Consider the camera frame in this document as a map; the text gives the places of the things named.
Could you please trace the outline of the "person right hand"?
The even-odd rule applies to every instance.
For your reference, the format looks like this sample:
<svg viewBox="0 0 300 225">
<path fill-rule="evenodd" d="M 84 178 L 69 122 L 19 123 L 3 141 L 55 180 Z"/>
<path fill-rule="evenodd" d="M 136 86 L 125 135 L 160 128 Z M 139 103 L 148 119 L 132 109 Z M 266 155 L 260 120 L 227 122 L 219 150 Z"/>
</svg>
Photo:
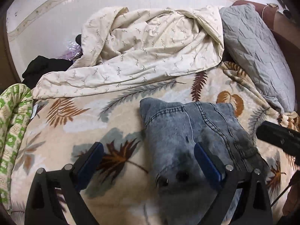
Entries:
<svg viewBox="0 0 300 225">
<path fill-rule="evenodd" d="M 287 195 L 287 200 L 282 209 L 284 216 L 288 216 L 299 208 L 299 190 L 299 182 L 291 186 L 291 189 Z"/>
</svg>

